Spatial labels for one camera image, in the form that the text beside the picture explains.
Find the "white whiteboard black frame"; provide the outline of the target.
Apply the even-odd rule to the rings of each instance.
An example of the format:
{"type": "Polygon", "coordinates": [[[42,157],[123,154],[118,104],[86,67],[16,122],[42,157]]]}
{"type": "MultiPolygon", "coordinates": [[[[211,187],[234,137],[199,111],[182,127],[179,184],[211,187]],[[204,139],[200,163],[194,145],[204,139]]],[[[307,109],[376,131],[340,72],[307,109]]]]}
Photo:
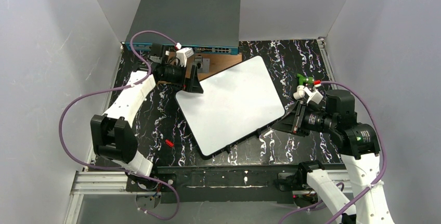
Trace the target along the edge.
{"type": "Polygon", "coordinates": [[[203,93],[176,93],[200,153],[210,156],[280,119],[285,108],[263,57],[255,56],[200,82],[203,93]]]}

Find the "white marker pen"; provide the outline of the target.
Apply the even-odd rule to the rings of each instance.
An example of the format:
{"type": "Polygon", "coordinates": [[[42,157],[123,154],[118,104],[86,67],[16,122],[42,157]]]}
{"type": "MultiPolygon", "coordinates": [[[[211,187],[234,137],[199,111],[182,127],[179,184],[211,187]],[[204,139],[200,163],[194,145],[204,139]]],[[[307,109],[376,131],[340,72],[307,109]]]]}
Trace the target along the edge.
{"type": "Polygon", "coordinates": [[[269,130],[268,132],[264,133],[264,134],[262,135],[262,137],[265,138],[265,137],[271,135],[273,132],[274,132],[273,130],[269,130]]]}

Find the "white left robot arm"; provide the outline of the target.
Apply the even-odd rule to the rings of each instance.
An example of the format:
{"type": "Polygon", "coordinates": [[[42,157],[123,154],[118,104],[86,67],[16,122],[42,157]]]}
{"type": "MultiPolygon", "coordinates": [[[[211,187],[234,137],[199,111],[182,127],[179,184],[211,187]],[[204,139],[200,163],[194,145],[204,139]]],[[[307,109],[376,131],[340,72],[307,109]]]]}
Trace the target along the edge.
{"type": "Polygon", "coordinates": [[[150,176],[153,163],[138,151],[138,140],[132,130],[137,112],[159,82],[170,84],[178,90],[203,93],[198,79],[198,68],[192,65],[186,77],[187,60],[194,55],[191,47],[176,45],[170,56],[165,45],[153,44],[147,61],[140,61],[130,74],[127,88],[102,115],[90,121],[93,150],[97,156],[111,160],[131,173],[150,176]]]}

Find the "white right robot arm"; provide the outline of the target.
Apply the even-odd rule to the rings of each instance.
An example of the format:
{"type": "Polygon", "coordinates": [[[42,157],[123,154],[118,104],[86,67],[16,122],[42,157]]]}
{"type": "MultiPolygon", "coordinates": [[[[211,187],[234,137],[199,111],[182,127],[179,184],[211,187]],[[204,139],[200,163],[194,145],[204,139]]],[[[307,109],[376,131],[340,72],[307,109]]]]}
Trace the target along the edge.
{"type": "Polygon", "coordinates": [[[273,129],[298,136],[329,134],[345,165],[353,198],[345,196],[319,161],[299,163],[286,182],[313,189],[332,213],[330,223],[393,223],[381,180],[380,140],[371,125],[357,121],[355,97],[341,89],[322,95],[306,86],[299,86],[293,97],[294,108],[273,129]]]}

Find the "red marker cap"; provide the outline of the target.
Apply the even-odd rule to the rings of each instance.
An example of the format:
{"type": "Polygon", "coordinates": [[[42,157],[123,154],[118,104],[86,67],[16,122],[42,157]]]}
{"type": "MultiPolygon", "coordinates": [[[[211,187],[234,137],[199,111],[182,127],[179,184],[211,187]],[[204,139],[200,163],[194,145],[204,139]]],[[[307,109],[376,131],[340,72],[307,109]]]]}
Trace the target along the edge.
{"type": "Polygon", "coordinates": [[[169,147],[174,147],[174,143],[173,142],[171,142],[170,140],[168,140],[168,139],[166,139],[165,140],[165,143],[169,146],[169,147]]]}

